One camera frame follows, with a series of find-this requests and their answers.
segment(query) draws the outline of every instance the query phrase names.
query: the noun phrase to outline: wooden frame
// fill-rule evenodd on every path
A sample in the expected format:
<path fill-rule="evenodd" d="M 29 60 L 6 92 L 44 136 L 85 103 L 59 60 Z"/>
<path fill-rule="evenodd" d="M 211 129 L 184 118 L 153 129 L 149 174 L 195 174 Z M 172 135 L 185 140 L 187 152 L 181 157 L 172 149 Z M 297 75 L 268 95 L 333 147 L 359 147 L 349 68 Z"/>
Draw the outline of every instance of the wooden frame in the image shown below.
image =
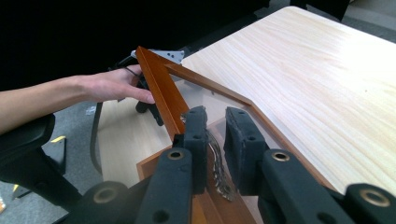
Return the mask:
<path fill-rule="evenodd" d="M 184 124 L 180 119 L 180 115 L 188 111 L 189 107 L 169 74 L 202 86 L 243 105 L 262 122 L 280 146 L 290 150 L 299 158 L 320 184 L 333 189 L 332 185 L 248 98 L 142 47 L 137 48 L 136 57 L 143 74 L 145 74 L 146 81 L 163 118 L 163 123 L 169 133 L 169 137 L 172 140 L 175 134 L 184 133 Z M 159 155 L 160 153 L 157 153 L 137 164 L 140 178 L 152 174 Z M 199 217 L 202 218 L 199 219 L 200 223 L 204 223 L 203 220 L 207 223 L 252 223 L 252 220 L 254 222 L 253 217 L 239 195 L 237 195 L 235 202 L 229 203 L 221 198 L 214 188 L 208 187 L 205 194 L 199 195 L 196 198 L 199 202 L 194 201 L 193 213 L 195 213 L 194 211 L 201 211 L 201 215 L 205 214 L 204 217 Z"/>

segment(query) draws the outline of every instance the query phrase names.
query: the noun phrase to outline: gray carpet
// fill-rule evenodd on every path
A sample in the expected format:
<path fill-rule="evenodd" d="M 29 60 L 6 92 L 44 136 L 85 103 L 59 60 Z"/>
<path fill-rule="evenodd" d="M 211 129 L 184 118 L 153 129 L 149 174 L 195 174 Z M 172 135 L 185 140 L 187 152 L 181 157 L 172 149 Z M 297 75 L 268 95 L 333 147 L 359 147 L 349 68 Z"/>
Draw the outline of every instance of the gray carpet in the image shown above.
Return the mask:
<path fill-rule="evenodd" d="M 263 8 L 257 11 L 255 15 L 258 18 L 262 18 L 288 5 L 289 1 L 286 0 L 271 1 L 269 8 Z M 308 10 L 333 20 L 331 16 L 314 8 L 308 8 Z M 247 25 L 244 24 L 244 21 L 251 22 L 251 19 L 241 20 L 236 25 L 227 27 L 224 31 L 218 31 L 214 35 L 204 38 L 200 43 L 194 43 L 191 51 L 194 52 L 199 48 L 204 48 L 219 38 L 242 28 Z M 396 24 L 392 23 L 384 27 L 375 24 L 375 21 L 359 20 L 356 14 L 348 16 L 348 13 L 343 18 L 342 23 L 367 34 L 396 43 Z M 102 177 L 93 168 L 90 158 L 93 115 L 86 115 L 86 110 L 93 105 L 95 104 L 90 102 L 81 103 L 55 114 L 56 126 L 53 137 L 65 135 L 67 138 L 65 177 L 76 186 L 80 193 L 86 192 L 91 186 L 102 181 Z M 66 214 L 62 208 L 53 206 L 34 193 L 30 193 L 18 200 L 12 200 L 12 189 L 12 184 L 0 182 L 0 194 L 7 204 L 6 211 L 0 215 L 0 223 L 52 223 Z"/>
<path fill-rule="evenodd" d="M 55 113 L 56 123 L 51 137 L 66 136 L 64 177 L 81 194 L 102 181 L 92 165 L 89 151 L 93 115 L 86 115 L 86 110 L 95 105 L 84 102 Z M 7 209 L 0 215 L 0 223 L 52 223 L 66 214 L 62 208 L 34 193 L 12 200 L 13 187 L 13 184 L 0 182 L 0 193 L 7 205 Z"/>

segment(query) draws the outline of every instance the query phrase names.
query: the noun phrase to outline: fingers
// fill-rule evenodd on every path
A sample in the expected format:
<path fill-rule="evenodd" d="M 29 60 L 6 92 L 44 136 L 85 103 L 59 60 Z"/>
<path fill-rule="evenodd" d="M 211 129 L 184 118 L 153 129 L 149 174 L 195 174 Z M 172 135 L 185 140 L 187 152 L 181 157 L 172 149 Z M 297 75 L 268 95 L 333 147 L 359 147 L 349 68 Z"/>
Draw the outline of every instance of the fingers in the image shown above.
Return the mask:
<path fill-rule="evenodd" d="M 132 97 L 135 98 L 138 101 L 147 103 L 147 104 L 154 104 L 154 98 L 152 97 L 152 94 L 148 90 L 144 89 L 139 89 L 136 87 L 129 87 L 128 91 L 125 91 L 127 93 L 126 97 Z"/>
<path fill-rule="evenodd" d="M 142 74 L 142 69 L 140 68 L 140 64 L 133 64 L 133 65 L 128 65 L 126 67 L 127 71 L 134 74 L 134 75 L 141 75 Z"/>

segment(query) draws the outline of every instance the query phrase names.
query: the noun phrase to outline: wood grain surface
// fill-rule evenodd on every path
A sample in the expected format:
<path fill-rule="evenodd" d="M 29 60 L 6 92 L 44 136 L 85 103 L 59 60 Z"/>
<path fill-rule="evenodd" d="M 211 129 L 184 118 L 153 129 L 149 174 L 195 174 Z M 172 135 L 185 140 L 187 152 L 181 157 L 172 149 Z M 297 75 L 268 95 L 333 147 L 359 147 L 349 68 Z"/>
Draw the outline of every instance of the wood grain surface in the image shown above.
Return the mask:
<path fill-rule="evenodd" d="M 165 127 L 149 112 L 136 112 L 136 104 L 135 99 L 103 103 L 98 127 L 103 179 L 128 188 L 139 182 L 138 162 L 172 145 Z"/>
<path fill-rule="evenodd" d="M 396 45 L 286 7 L 183 60 L 250 99 L 334 187 L 396 194 Z"/>

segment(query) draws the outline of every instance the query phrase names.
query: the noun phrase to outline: wooden tabletop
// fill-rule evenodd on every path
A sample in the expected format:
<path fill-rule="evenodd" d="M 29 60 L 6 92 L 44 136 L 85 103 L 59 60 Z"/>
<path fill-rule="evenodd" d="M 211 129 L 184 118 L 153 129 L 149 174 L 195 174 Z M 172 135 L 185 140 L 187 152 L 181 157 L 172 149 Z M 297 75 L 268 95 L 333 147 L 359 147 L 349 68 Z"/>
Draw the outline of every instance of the wooden tabletop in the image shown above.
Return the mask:
<path fill-rule="evenodd" d="M 338 191 L 396 195 L 396 45 L 286 7 L 183 60 L 254 102 Z"/>

